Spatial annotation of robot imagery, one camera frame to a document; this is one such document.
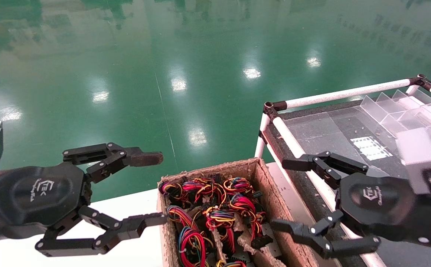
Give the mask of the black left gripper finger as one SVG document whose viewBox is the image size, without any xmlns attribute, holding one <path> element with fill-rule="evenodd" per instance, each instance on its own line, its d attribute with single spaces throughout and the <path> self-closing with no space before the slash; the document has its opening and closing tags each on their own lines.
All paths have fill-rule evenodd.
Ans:
<svg viewBox="0 0 431 267">
<path fill-rule="evenodd" d="M 94 163 L 87 168 L 86 176 L 95 184 L 127 166 L 154 166 L 163 162 L 161 152 L 143 152 L 140 147 L 122 147 L 115 143 L 74 148 L 62 154 L 63 161 L 73 165 Z"/>
</svg>

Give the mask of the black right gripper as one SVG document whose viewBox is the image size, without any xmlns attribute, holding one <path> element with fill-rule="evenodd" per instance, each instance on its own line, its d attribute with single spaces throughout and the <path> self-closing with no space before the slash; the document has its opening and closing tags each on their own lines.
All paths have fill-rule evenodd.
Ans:
<svg viewBox="0 0 431 267">
<path fill-rule="evenodd" d="M 365 227 L 397 226 L 416 203 L 416 193 L 407 179 L 367 176 L 366 164 L 330 151 L 302 154 L 281 163 L 283 169 L 313 171 L 331 189 L 339 188 L 336 207 L 340 211 L 332 212 L 313 226 L 278 218 L 270 222 L 272 230 L 288 233 L 295 243 L 311 247 L 326 260 L 373 253 L 381 244 L 374 235 L 338 241 L 326 239 L 325 234 L 341 222 L 344 214 Z M 342 179 L 336 171 L 348 176 Z"/>
</svg>

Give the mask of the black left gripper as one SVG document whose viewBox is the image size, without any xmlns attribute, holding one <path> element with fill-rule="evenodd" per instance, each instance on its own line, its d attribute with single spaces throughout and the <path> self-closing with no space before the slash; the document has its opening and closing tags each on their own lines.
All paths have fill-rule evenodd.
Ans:
<svg viewBox="0 0 431 267">
<path fill-rule="evenodd" d="M 122 241 L 140 238 L 147 227 L 167 223 L 162 212 L 116 220 L 84 206 L 90 199 L 86 174 L 68 162 L 0 171 L 0 238 L 44 234 L 35 250 L 46 257 L 104 255 Z M 104 233 L 96 238 L 58 238 L 80 221 Z"/>
</svg>

